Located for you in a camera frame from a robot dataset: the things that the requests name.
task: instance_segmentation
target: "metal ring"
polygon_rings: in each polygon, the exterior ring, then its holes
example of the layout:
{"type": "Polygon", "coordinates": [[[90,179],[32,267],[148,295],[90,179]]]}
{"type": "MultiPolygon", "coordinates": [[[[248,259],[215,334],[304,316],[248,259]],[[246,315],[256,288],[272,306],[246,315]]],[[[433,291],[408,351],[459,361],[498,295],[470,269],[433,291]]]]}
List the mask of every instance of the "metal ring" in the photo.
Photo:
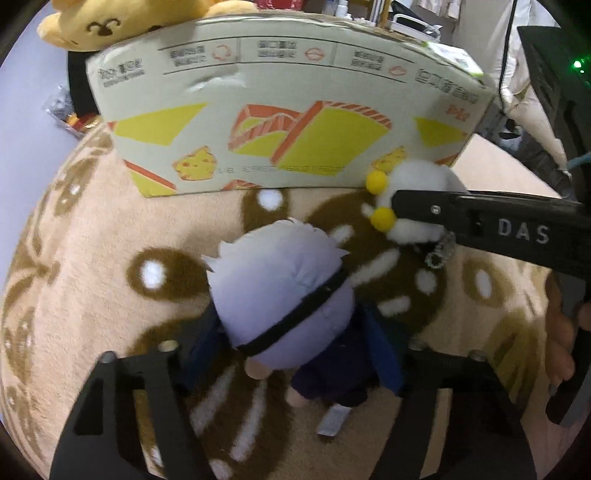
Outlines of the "metal ring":
{"type": "Polygon", "coordinates": [[[425,263],[432,269],[439,270],[443,268],[443,264],[445,263],[443,254],[440,251],[430,252],[425,258],[425,263]]]}

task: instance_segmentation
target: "bottle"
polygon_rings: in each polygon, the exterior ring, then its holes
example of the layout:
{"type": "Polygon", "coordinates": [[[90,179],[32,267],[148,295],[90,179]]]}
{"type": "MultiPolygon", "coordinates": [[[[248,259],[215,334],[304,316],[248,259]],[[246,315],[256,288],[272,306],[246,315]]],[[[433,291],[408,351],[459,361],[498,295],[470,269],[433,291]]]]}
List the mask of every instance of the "bottle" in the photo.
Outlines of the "bottle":
{"type": "Polygon", "coordinates": [[[346,18],[349,10],[349,2],[347,0],[339,0],[339,5],[336,8],[337,18],[346,18]]]}
{"type": "Polygon", "coordinates": [[[331,17],[334,17],[337,6],[337,0],[326,0],[324,2],[324,8],[322,9],[322,13],[324,15],[330,15],[331,17]]]}

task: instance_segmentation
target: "cardboard box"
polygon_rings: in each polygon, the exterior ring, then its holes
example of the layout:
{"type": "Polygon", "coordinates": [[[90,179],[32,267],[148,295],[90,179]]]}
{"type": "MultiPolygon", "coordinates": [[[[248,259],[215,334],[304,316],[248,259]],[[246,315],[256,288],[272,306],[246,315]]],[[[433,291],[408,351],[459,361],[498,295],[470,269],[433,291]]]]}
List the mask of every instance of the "cardboard box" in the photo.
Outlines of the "cardboard box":
{"type": "Polygon", "coordinates": [[[493,97],[410,39],[297,12],[165,28],[87,72],[148,197],[361,187],[405,158],[450,164],[493,97]]]}

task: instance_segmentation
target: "white cloth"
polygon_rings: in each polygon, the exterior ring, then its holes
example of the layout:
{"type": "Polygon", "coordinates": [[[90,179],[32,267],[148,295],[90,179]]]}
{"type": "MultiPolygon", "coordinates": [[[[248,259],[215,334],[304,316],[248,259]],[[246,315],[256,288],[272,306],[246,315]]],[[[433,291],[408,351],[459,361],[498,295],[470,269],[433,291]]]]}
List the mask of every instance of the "white cloth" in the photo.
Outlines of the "white cloth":
{"type": "Polygon", "coordinates": [[[501,80],[505,36],[512,6],[513,0],[464,0],[453,44],[466,50],[480,65],[487,83],[494,87],[501,84],[506,114],[522,125],[552,155],[554,161],[564,167],[564,148],[555,137],[530,85],[530,73],[517,31],[518,27],[525,25],[555,26],[556,22],[536,0],[518,0],[501,80]]]}

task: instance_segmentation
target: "brown pattern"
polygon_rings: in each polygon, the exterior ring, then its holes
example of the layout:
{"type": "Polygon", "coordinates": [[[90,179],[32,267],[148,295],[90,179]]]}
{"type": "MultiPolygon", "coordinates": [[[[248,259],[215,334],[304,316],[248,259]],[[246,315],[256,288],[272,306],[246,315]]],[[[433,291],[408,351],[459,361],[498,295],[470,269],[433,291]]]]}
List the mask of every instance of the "brown pattern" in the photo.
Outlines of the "brown pattern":
{"type": "Polygon", "coordinates": [[[34,285],[35,280],[45,281],[48,285],[52,285],[59,275],[59,262],[54,261],[49,267],[40,260],[44,246],[40,223],[46,213],[52,192],[59,192],[60,189],[63,189],[59,194],[55,206],[54,213],[56,216],[71,212],[81,197],[84,187],[92,177],[98,161],[97,157],[107,153],[105,151],[107,148],[112,148],[111,139],[108,134],[101,133],[100,130],[94,134],[90,134],[88,144],[85,144],[83,141],[76,147],[60,177],[45,192],[35,212],[27,220],[7,276],[7,284],[9,284],[13,275],[23,270],[30,270],[29,275],[10,286],[2,310],[2,321],[0,324],[0,332],[2,332],[4,339],[2,347],[6,352],[10,369],[21,384],[18,386],[19,390],[14,386],[5,387],[2,385],[2,379],[0,378],[0,388],[3,392],[0,411],[4,415],[4,420],[11,431],[14,441],[20,447],[21,451],[23,451],[24,455],[28,457],[26,449],[23,448],[23,443],[26,443],[28,448],[37,456],[37,459],[45,465],[47,465],[47,462],[38,444],[38,438],[42,432],[31,414],[37,408],[37,402],[27,391],[33,358],[33,320],[35,311],[34,308],[28,309],[18,321],[16,330],[11,330],[6,325],[7,317],[15,303],[34,285]],[[95,150],[88,157],[79,161],[79,154],[89,145],[95,147],[95,150]],[[16,428],[14,420],[17,421],[22,435],[18,431],[19,428],[16,428]]]}
{"type": "MultiPolygon", "coordinates": [[[[269,223],[289,217],[289,190],[282,190],[284,203],[274,212],[269,212],[258,204],[256,192],[248,192],[242,203],[242,219],[245,232],[269,223]]],[[[383,233],[372,227],[361,212],[362,205],[372,205],[374,197],[364,190],[345,193],[322,203],[307,218],[302,219],[315,227],[331,233],[338,227],[349,225],[353,235],[341,246],[349,252],[343,257],[343,264],[348,272],[354,274],[360,267],[374,260],[397,245],[383,233]]],[[[446,291],[446,270],[429,270],[437,280],[435,292],[424,294],[415,284],[415,275],[420,269],[427,269],[424,259],[426,253],[414,247],[401,247],[400,258],[396,266],[384,275],[357,286],[356,294],[360,299],[367,299],[379,304],[399,296],[410,298],[410,309],[396,315],[413,333],[422,331],[434,318],[443,302],[446,291]]]]}
{"type": "Polygon", "coordinates": [[[143,250],[130,262],[126,277],[135,292],[153,300],[184,300],[209,291],[203,266],[186,253],[171,248],[143,250]],[[148,288],[142,281],[142,267],[148,261],[164,267],[165,281],[159,288],[148,288]]]}
{"type": "MultiPolygon", "coordinates": [[[[169,320],[146,330],[127,351],[127,355],[146,353],[160,342],[173,338],[186,321],[186,319],[169,320]]],[[[230,457],[230,451],[252,403],[253,392],[258,385],[258,382],[244,373],[243,360],[244,358],[234,351],[222,352],[207,372],[203,386],[187,399],[186,405],[190,411],[199,405],[219,375],[226,368],[234,365],[236,374],[229,387],[228,397],[215,413],[210,424],[211,427],[205,429],[200,441],[210,460],[223,460],[232,468],[233,480],[262,480],[276,469],[288,445],[292,417],[291,411],[283,399],[283,393],[288,383],[282,372],[275,372],[267,380],[266,409],[259,424],[260,430],[253,450],[245,461],[235,461],[230,457]]],[[[135,396],[135,402],[142,445],[146,452],[150,452],[156,446],[156,441],[145,393],[139,392],[135,396]]],[[[161,475],[165,474],[161,467],[157,466],[157,469],[161,475]]]]}
{"type": "Polygon", "coordinates": [[[93,150],[88,157],[73,164],[60,175],[54,186],[55,190],[62,189],[56,201],[55,216],[70,213],[80,200],[82,193],[98,165],[98,156],[103,154],[101,150],[93,150]]]}
{"type": "Polygon", "coordinates": [[[509,312],[494,328],[484,351],[517,410],[523,414],[541,362],[540,333],[524,309],[509,312]]]}
{"type": "Polygon", "coordinates": [[[24,270],[27,268],[32,268],[35,266],[35,261],[31,257],[28,252],[27,248],[27,238],[31,231],[31,226],[33,225],[33,217],[34,212],[29,215],[27,219],[27,223],[21,232],[21,236],[18,239],[17,248],[14,252],[14,256],[12,257],[12,261],[10,263],[10,267],[8,268],[8,275],[6,280],[8,281],[14,273],[19,270],[24,270]]]}
{"type": "Polygon", "coordinates": [[[515,289],[505,274],[492,263],[476,258],[469,258],[462,269],[462,281],[464,291],[474,301],[487,307],[499,308],[505,304],[508,297],[512,296],[515,289]],[[491,296],[486,298],[481,295],[476,285],[476,275],[479,271],[487,273],[491,279],[491,296]]]}
{"type": "Polygon", "coordinates": [[[43,433],[31,415],[31,410],[37,408],[37,400],[32,396],[27,398],[26,393],[19,394],[15,387],[8,387],[6,391],[6,402],[12,413],[16,415],[18,425],[22,430],[29,448],[42,462],[45,462],[45,457],[41,453],[37,440],[43,433]]]}
{"type": "Polygon", "coordinates": [[[241,206],[242,227],[244,233],[252,232],[277,220],[284,220],[289,217],[290,195],[289,190],[280,190],[283,204],[275,211],[268,211],[262,208],[258,203],[258,193],[260,190],[248,191],[243,199],[241,206]]]}
{"type": "Polygon", "coordinates": [[[2,332],[4,350],[8,357],[8,364],[18,379],[27,385],[31,376],[31,357],[33,356],[33,319],[34,309],[28,309],[18,322],[16,332],[5,327],[2,332]]]}
{"type": "Polygon", "coordinates": [[[22,280],[16,282],[7,292],[6,299],[4,300],[4,308],[2,309],[2,321],[6,320],[8,312],[17,300],[26,292],[35,280],[35,276],[25,277],[22,280]]]}

